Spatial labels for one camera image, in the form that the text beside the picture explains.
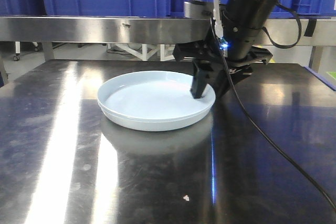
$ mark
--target green sign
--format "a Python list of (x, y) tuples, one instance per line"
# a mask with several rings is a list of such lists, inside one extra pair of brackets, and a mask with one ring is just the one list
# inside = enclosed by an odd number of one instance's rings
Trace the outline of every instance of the green sign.
[(336, 72), (327, 72), (327, 73), (336, 80)]

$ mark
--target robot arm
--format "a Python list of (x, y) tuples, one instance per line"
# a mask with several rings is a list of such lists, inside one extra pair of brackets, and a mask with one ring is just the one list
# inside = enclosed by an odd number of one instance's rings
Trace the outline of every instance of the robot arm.
[(229, 43), (228, 61), (246, 59), (278, 0), (228, 0), (222, 12), (224, 38)]
[[(250, 76), (252, 69), (250, 64), (256, 61), (268, 63), (272, 54), (267, 49), (253, 47), (255, 39), (259, 35), (268, 16), (276, 6), (278, 0), (228, 0), (226, 6), (221, 8), (221, 19), (224, 29), (224, 39), (227, 41), (227, 63), (234, 82)], [(205, 76), (210, 71), (209, 63), (221, 63), (218, 40), (213, 34), (213, 28), (209, 29), (204, 40), (191, 43), (177, 44), (173, 55), (177, 61), (184, 57), (192, 57), (194, 60), (194, 81), (192, 95), (200, 98), (205, 88)], [(221, 95), (228, 89), (223, 73), (219, 73), (215, 90)]]

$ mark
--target floor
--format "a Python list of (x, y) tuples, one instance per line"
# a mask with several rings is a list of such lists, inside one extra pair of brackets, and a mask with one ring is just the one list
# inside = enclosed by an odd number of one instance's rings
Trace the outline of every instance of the floor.
[[(132, 45), (132, 47), (141, 49), (140, 45)], [(308, 66), (311, 47), (278, 49), (265, 46), (265, 48), (274, 54), (275, 62), (298, 63), (302, 66)], [(9, 81), (15, 80), (44, 62), (43, 52), (34, 52), (33, 44), (28, 42), (21, 45), (20, 61), (13, 61), (14, 52), (13, 42), (0, 42), (0, 55), (3, 57)], [(54, 49), (54, 55), (56, 59), (139, 60), (122, 50), (113, 54), (107, 53), (107, 47), (102, 44), (85, 44), (78, 48), (78, 44), (67, 43)], [(154, 55), (149, 60), (160, 60), (160, 58)], [(329, 71), (336, 71), (336, 47), (325, 47), (319, 70), (321, 76), (336, 86), (336, 79), (327, 73)]]

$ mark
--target metal rail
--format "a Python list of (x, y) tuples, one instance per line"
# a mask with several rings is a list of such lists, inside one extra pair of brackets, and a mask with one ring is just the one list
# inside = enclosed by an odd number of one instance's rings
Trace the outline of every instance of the metal rail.
[[(308, 19), (301, 22), (304, 33)], [(190, 18), (3, 16), (0, 41), (176, 44), (203, 39), (208, 26), (206, 19)], [(266, 27), (279, 44), (296, 41), (294, 19), (269, 19)], [(313, 36), (303, 36), (298, 46), (336, 46), (335, 31), (336, 19), (318, 19)], [(256, 44), (271, 42), (260, 33)]]

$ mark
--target metal table surface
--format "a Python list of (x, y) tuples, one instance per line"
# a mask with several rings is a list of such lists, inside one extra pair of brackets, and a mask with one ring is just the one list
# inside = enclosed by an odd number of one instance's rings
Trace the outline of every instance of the metal table surface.
[[(237, 85), (248, 111), (336, 198), (336, 94), (299, 65), (253, 68)], [(192, 65), (51, 60), (0, 89), (0, 223), (335, 222), (230, 92), (181, 130), (108, 121), (98, 87), (140, 70)]]

